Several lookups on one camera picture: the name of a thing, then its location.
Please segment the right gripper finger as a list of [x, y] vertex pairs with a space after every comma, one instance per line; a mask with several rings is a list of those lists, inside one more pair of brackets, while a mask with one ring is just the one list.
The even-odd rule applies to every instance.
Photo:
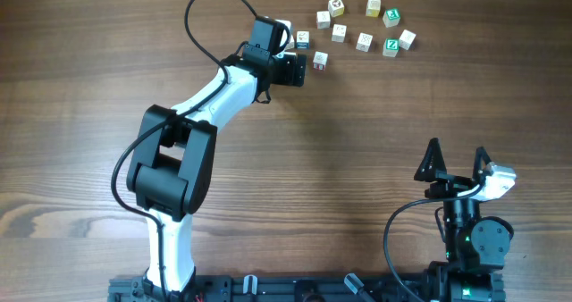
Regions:
[[416, 181], [437, 181], [443, 179], [447, 173], [446, 164], [442, 156], [440, 140], [431, 138], [425, 155], [414, 175]]
[[488, 153], [484, 147], [478, 147], [476, 149], [474, 166], [473, 166], [473, 175], [472, 175], [473, 181], [475, 181], [475, 182], [481, 181], [481, 174], [483, 173], [486, 165], [488, 163], [490, 163], [491, 161], [492, 160], [489, 157], [489, 155], [488, 155]]

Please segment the red striped wooden block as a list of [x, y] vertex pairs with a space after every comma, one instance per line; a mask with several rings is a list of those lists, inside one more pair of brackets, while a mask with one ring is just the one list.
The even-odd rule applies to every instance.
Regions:
[[319, 71], [324, 71], [327, 65], [328, 54], [316, 51], [313, 59], [313, 68]]

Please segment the blue D wooden block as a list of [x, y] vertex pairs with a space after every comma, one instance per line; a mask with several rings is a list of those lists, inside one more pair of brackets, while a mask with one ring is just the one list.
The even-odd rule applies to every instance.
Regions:
[[360, 33], [357, 39], [356, 49], [362, 52], [368, 52], [373, 41], [373, 36], [366, 33]]

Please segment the green Z wooden block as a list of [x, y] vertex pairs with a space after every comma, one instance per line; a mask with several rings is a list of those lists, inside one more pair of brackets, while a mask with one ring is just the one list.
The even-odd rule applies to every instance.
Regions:
[[400, 44], [397, 39], [387, 38], [383, 44], [383, 56], [395, 57], [400, 49]]

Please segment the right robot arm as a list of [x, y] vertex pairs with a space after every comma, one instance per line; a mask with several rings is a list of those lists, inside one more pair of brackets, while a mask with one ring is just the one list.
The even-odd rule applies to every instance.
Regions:
[[482, 147], [470, 177], [447, 173], [439, 139], [432, 138], [414, 179], [430, 184], [425, 197], [442, 202], [435, 213], [446, 260], [431, 262], [419, 293], [424, 301], [504, 301], [502, 276], [514, 236], [500, 217], [483, 217], [480, 205], [504, 196], [516, 183], [515, 171], [496, 164]]

